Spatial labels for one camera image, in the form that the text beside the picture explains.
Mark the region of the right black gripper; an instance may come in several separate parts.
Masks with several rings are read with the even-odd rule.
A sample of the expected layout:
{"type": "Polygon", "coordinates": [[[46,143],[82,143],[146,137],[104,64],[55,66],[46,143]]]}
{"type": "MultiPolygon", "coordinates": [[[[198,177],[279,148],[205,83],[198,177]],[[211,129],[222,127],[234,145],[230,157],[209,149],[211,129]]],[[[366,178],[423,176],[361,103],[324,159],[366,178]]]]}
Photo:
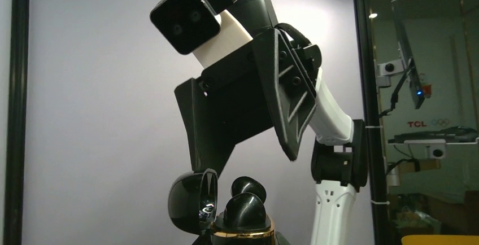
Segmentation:
{"type": "Polygon", "coordinates": [[[235,146],[274,128],[289,160],[298,157],[302,135],[316,109],[321,66],[317,45],[293,46],[280,29],[256,36],[199,80],[175,88],[186,129],[191,169],[221,176],[235,146]]]}

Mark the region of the black earbud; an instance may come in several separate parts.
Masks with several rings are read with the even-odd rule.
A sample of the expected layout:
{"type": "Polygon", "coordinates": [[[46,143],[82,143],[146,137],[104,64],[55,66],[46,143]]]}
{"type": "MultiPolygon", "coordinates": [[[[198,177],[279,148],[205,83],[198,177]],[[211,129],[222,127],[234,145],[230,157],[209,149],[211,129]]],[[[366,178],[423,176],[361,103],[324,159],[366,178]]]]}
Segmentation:
{"type": "Polygon", "coordinates": [[[248,176],[236,178],[231,185],[230,193],[231,196],[236,196],[240,193],[252,193],[256,195],[262,203],[265,203],[267,198],[267,192],[264,186],[248,176]]]}
{"type": "Polygon", "coordinates": [[[226,204],[223,222],[230,229],[264,228],[267,224],[264,204],[253,193],[240,193],[226,204]]]}

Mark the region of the black glossy earbud charging case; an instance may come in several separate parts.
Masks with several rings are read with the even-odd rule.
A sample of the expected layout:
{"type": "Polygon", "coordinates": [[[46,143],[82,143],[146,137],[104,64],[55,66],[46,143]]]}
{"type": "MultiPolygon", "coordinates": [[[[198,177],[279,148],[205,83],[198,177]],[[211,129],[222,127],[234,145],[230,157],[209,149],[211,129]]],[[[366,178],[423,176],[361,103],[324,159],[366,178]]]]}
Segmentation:
{"type": "Polygon", "coordinates": [[[194,244],[280,244],[273,219],[259,229],[230,229],[220,207],[219,176],[213,169],[184,173],[173,182],[168,195],[168,215],[179,230],[196,236],[194,244]]]}

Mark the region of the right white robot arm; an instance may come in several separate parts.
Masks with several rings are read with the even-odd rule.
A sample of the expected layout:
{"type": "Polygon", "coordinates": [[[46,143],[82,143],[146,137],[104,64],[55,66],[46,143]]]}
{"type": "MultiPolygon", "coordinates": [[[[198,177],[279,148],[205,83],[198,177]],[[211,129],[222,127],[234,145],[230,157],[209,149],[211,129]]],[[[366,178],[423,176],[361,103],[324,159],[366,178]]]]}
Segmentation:
{"type": "Polygon", "coordinates": [[[306,127],[316,140],[312,244],[345,244],[356,193],[367,180],[365,124],[345,114],[323,80],[319,47],[277,21],[271,0],[162,0],[152,23],[203,67],[175,88],[191,171],[178,177],[168,213],[196,244],[287,244],[266,213],[267,193],[238,177],[217,211],[217,181],[235,146],[273,128],[289,160],[306,127]]]}

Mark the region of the yellow plastic bin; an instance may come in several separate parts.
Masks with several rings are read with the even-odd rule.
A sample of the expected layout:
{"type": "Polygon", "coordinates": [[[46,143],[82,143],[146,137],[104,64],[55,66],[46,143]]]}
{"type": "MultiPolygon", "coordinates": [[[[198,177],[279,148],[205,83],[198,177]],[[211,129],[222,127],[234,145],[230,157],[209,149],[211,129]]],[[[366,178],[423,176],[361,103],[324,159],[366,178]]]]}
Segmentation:
{"type": "Polygon", "coordinates": [[[408,235],[402,245],[478,245],[478,235],[408,235]]]}

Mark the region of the wall mounted black monitor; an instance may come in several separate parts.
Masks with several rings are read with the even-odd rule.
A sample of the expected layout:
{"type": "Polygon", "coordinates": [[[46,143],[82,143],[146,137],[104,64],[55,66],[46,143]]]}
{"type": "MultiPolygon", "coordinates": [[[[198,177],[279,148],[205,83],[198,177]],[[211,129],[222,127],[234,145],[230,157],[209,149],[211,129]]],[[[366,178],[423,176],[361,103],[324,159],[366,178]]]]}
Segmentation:
{"type": "Polygon", "coordinates": [[[409,79],[409,90],[413,100],[415,109],[419,109],[425,100],[425,95],[420,82],[419,74],[413,57],[412,49],[406,32],[406,28],[402,19],[402,9],[400,8],[399,0],[391,1],[391,9],[393,12],[393,21],[398,41],[398,49],[400,53],[400,60],[403,64],[403,74],[397,83],[390,100],[390,111],[395,109],[396,103],[399,99],[399,91],[406,79],[409,79]]]}

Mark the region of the black frame post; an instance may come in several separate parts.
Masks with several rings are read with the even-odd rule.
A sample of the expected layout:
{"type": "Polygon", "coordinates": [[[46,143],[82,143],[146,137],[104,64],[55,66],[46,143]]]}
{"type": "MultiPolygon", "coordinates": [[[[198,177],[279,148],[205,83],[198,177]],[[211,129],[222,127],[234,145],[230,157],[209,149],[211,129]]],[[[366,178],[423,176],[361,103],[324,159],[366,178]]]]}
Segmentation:
{"type": "Polygon", "coordinates": [[[386,176],[373,57],[369,0],[354,0],[356,30],[360,55],[360,74],[363,92],[364,118],[367,125],[369,185],[373,217],[373,235],[376,244],[393,244],[387,213],[386,176]]]}

